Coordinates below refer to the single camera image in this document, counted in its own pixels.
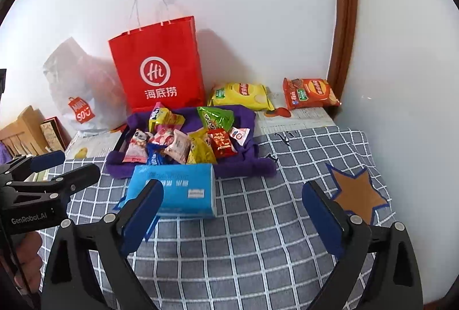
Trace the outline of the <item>left hand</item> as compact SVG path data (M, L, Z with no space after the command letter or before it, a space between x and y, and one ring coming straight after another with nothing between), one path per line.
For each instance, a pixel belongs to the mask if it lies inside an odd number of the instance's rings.
M21 243L16 247L16 255L22 267L24 277L17 273L14 277L15 285L23 290L28 283L31 293L39 291L41 282L41 267L43 266L42 258L38 252L42 245L42 238L38 232L33 231L25 235Z

